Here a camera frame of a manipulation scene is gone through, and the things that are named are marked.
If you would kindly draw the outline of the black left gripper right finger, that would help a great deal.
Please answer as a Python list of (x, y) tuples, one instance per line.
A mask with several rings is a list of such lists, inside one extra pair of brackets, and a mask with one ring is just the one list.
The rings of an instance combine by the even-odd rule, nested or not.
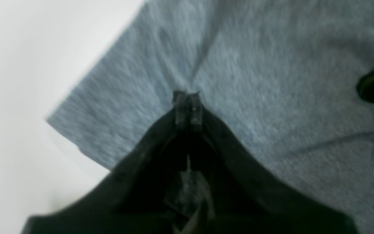
[(356, 234), (347, 215), (317, 202), (258, 163), (199, 94), (187, 95), (191, 168), (202, 203), (195, 216), (206, 234)]

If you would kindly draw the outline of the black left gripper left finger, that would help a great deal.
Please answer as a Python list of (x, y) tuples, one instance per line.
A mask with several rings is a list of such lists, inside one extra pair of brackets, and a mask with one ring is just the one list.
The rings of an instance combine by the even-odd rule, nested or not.
[(174, 92), (174, 108), (89, 194), (67, 208), (32, 216), (23, 234), (172, 234), (164, 196), (187, 167), (187, 94)]

